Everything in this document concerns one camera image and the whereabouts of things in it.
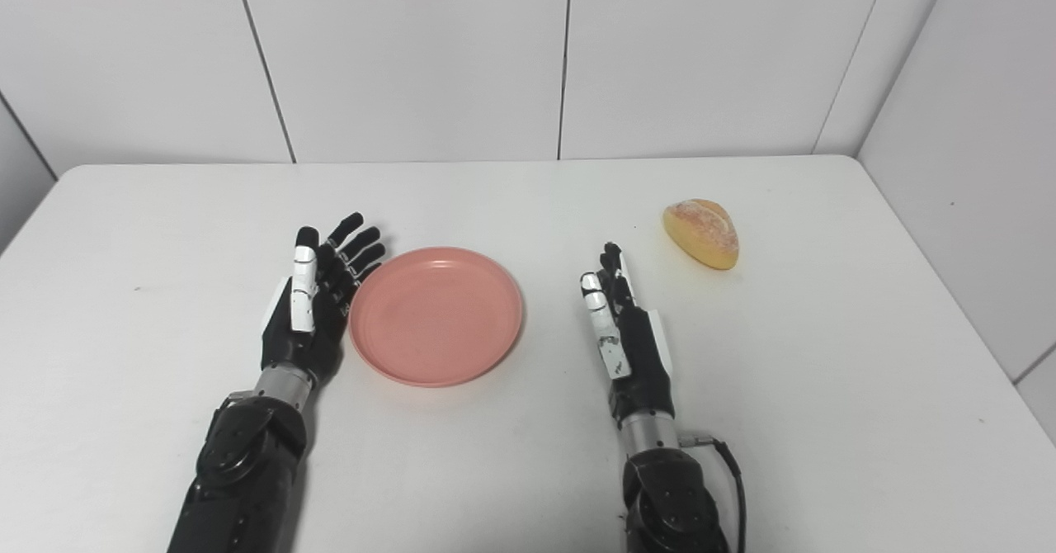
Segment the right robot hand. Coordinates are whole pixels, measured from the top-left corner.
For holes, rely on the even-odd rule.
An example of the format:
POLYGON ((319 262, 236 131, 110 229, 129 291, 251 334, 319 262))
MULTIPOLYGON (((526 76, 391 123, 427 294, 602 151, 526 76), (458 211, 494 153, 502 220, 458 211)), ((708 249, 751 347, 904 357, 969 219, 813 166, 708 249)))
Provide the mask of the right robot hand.
POLYGON ((599 261, 599 270, 581 275, 580 291, 597 352, 610 379, 611 417, 619 425, 635 414, 674 418, 670 373, 650 314, 634 297, 623 251, 617 243, 607 242, 599 261))

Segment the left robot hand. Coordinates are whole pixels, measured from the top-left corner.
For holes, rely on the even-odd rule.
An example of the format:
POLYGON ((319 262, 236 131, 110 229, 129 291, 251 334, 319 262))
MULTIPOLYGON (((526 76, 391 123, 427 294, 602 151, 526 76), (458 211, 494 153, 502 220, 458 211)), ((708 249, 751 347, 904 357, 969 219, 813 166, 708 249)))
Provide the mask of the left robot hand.
POLYGON ((327 381, 341 361, 351 302, 385 253, 380 230, 361 212, 325 239, 312 226, 299 229, 293 272, 262 331, 261 368, 294 367, 312 381, 327 381))

